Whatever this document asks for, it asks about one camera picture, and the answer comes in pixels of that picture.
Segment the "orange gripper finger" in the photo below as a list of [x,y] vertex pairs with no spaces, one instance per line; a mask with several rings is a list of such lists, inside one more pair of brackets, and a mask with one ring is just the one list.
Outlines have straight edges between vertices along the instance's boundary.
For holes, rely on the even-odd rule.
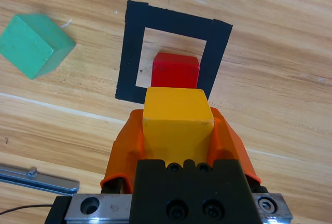
[[209,165],[215,160],[236,159],[240,162],[252,193],[266,193],[267,188],[261,185],[247,151],[238,134],[229,125],[217,108],[211,108],[214,117],[214,128],[209,146]]
[[123,179],[124,192],[132,193],[138,160],[146,159],[143,135],[143,110],[133,110],[113,142],[101,187],[115,179]]

